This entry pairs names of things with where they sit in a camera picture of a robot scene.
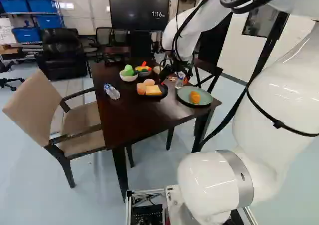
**green plate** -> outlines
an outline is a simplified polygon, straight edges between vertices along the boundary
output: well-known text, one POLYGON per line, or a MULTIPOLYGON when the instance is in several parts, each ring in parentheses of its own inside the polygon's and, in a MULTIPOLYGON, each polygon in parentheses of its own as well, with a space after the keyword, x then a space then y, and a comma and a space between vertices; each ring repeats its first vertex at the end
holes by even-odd
POLYGON ((213 97, 205 90, 193 87, 193 86, 185 86, 177 90, 177 97, 180 102, 187 106, 191 107, 203 107, 209 106, 211 102, 213 102, 213 97), (194 104, 190 101, 189 95, 192 91, 195 91, 200 94, 200 103, 194 104))

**blue storage bin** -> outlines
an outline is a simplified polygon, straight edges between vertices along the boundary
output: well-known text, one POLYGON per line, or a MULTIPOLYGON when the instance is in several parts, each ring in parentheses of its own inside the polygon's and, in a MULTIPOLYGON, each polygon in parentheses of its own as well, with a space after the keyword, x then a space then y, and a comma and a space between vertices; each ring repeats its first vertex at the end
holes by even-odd
POLYGON ((38 22, 40 29, 63 27, 58 15, 37 15, 36 21, 38 22))
POLYGON ((28 0, 32 12, 56 13, 55 0, 28 0))
POLYGON ((5 12, 29 12, 26 0, 0 0, 5 12))
POLYGON ((14 28, 12 33, 17 42, 38 42, 41 41, 38 30, 36 28, 14 28))

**television screen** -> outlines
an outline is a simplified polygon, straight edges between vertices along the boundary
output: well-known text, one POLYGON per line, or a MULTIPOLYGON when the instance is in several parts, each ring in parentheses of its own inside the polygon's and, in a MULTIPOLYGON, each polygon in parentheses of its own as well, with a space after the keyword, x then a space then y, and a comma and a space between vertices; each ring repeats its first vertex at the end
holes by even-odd
POLYGON ((164 30, 168 9, 169 0, 110 0, 112 28, 164 30))

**beige chair cushion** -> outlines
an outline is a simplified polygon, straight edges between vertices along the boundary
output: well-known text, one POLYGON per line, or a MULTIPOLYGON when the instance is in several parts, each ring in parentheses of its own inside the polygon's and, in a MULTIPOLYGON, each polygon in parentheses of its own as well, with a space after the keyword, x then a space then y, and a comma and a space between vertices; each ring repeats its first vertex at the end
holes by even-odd
MULTIPOLYGON (((61 135, 76 134, 90 126, 100 124, 100 115, 96 102, 84 104, 71 109, 63 119, 61 135)), ((102 130, 70 139, 58 144, 64 155, 70 156, 105 147, 102 130)))
POLYGON ((40 146, 48 144, 53 114, 62 97, 38 70, 4 106, 3 112, 40 146))

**silver metal ring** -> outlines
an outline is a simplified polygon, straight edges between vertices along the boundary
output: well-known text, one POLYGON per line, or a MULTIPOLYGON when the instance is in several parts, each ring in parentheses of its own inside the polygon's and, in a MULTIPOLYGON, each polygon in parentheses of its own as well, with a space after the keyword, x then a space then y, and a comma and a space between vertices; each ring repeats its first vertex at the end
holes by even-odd
POLYGON ((229 150, 217 150, 228 162, 235 174, 238 184, 239 203, 238 208, 250 205, 254 199, 254 186, 250 174, 243 161, 229 150))

